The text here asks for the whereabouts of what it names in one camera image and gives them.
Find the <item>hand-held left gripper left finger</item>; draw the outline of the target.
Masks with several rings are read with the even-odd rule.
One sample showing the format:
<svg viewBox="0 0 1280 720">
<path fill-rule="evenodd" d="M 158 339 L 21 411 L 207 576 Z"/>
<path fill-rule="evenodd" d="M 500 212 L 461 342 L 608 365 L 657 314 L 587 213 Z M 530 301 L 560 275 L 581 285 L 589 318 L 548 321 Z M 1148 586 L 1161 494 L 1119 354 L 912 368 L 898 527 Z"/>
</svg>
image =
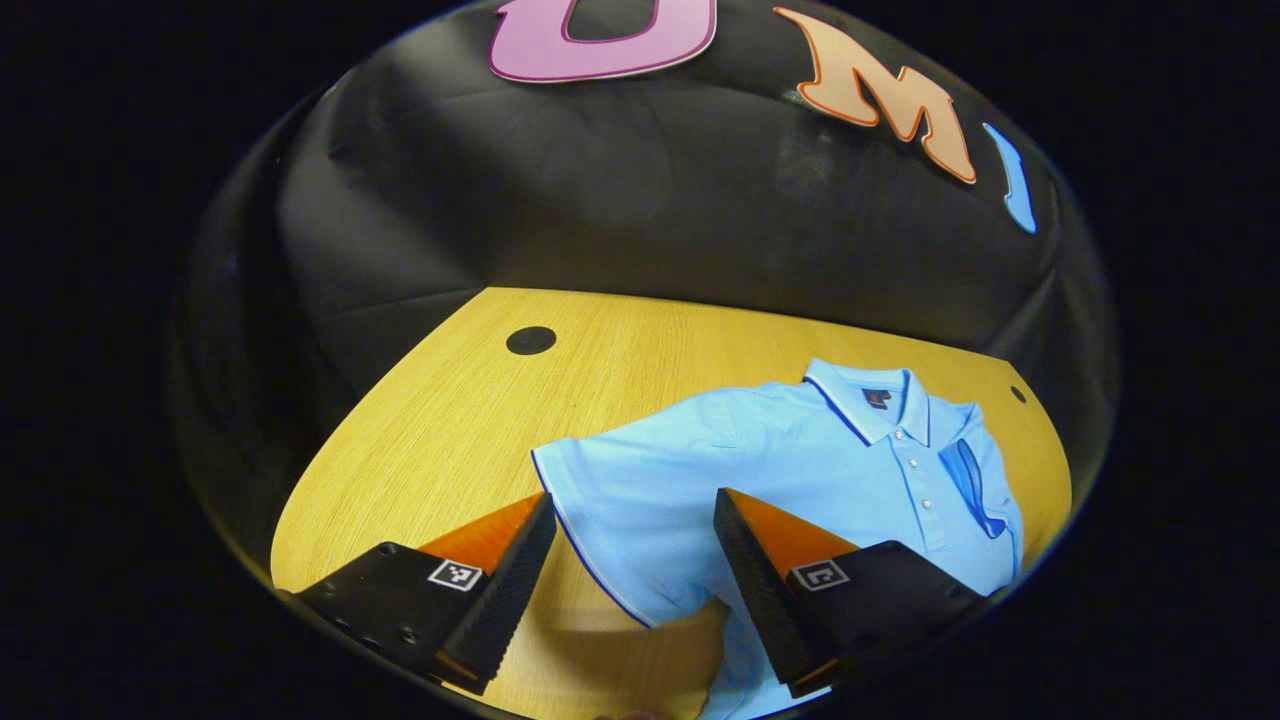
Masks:
<svg viewBox="0 0 1280 720">
<path fill-rule="evenodd" d="M 407 673 L 483 694 L 556 533 L 553 498 L 538 492 L 419 547 L 375 544 L 294 597 Z"/>
</svg>

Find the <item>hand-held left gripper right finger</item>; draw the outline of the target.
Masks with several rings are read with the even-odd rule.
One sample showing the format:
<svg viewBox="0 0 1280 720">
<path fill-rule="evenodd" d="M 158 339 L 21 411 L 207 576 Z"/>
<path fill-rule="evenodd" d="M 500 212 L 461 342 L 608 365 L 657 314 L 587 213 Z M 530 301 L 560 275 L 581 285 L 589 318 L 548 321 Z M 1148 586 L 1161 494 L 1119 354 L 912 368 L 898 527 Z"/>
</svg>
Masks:
<svg viewBox="0 0 1280 720">
<path fill-rule="evenodd" d="M 716 495 L 714 530 L 792 697 L 886 679 L 954 638 L 986 597 L 890 539 L 858 546 L 744 492 Z"/>
</svg>

